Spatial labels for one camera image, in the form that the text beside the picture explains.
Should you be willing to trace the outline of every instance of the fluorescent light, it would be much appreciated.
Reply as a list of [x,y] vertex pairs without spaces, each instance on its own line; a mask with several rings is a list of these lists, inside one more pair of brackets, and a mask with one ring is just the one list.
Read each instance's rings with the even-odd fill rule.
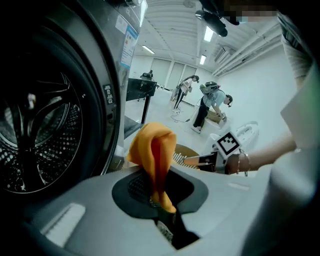
[[148,47],[146,47],[145,45],[142,45],[142,47],[144,49],[146,49],[148,52],[152,53],[152,54],[155,54],[152,50],[150,50]]
[[206,56],[201,55],[200,65],[203,65],[205,63],[205,60],[206,60]]
[[206,26],[204,40],[207,42],[210,42],[213,34],[214,34],[214,31],[210,27]]

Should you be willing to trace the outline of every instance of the orange towel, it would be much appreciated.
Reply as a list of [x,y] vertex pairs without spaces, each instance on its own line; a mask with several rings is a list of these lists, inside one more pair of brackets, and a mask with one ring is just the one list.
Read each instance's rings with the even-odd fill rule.
[[165,180],[176,143],[177,136],[168,127],[147,123],[135,136],[127,156],[128,161],[143,166],[150,178],[151,199],[170,213],[175,213],[176,208],[165,192]]

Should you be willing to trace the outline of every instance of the black pants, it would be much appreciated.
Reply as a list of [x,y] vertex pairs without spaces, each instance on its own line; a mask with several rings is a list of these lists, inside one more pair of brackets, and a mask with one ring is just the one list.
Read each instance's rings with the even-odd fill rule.
[[180,88],[178,92],[178,96],[176,97],[176,103],[174,105],[174,109],[176,109],[179,106],[179,103],[182,101],[184,96],[185,96],[185,93]]
[[194,124],[193,124],[194,127],[201,126],[202,121],[208,115],[208,111],[209,111],[209,107],[205,105],[204,99],[202,98],[201,102],[200,102],[198,115],[196,116],[196,119],[195,119]]

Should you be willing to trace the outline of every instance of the white shoe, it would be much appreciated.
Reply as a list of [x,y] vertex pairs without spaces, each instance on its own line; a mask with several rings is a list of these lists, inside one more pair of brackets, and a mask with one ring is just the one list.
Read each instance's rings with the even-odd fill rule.
[[200,133],[200,130],[198,129],[198,127],[194,127],[193,125],[191,126],[191,129],[194,130],[197,134]]

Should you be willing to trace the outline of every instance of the white garment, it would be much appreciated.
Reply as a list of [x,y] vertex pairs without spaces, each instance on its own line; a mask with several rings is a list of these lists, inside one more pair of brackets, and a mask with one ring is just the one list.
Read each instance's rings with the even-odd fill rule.
[[184,81],[181,85],[181,90],[184,94],[187,93],[187,91],[189,90],[189,88],[191,87],[192,84],[192,78],[189,78],[188,80]]

